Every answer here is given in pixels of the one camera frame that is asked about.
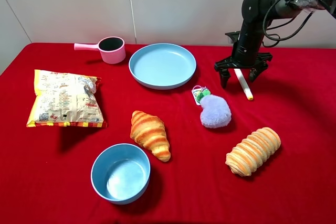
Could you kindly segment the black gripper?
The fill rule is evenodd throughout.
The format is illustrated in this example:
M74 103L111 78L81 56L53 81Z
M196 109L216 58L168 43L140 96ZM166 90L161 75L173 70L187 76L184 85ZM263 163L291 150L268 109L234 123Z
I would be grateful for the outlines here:
M225 34L233 44L229 57L215 63L215 70L219 71L221 87L226 88L230 79L229 68L250 69L249 81L254 82L257 77L267 70L267 62L272 60L270 53L260 53L260 46L264 38L261 26L242 26L240 31Z

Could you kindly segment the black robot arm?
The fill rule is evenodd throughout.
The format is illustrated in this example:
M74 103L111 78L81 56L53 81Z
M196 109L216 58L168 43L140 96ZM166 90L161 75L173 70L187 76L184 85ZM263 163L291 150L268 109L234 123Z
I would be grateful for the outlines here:
M272 60L271 53L259 51L264 44L263 39L268 38L278 44L294 37L306 24L304 21L293 34L281 38L277 34L268 33L272 29L272 21L287 19L292 22L303 10L312 13L315 10L326 10L334 17L335 0L243 0L241 29L226 33L233 43L232 53L214 64L222 88L227 86L230 69L248 69L250 81L255 81L268 68L267 63Z

